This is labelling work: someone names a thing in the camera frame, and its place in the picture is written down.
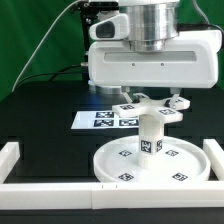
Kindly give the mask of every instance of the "round white plate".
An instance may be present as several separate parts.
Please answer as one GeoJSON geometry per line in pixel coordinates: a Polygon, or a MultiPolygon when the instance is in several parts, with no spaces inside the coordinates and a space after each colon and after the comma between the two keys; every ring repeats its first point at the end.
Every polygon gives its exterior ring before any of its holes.
{"type": "Polygon", "coordinates": [[[210,161],[202,149],[164,137],[163,149],[149,169],[139,166],[139,137],[130,136],[102,146],[94,156],[94,172],[101,182],[188,182],[208,180],[210,161]]]}

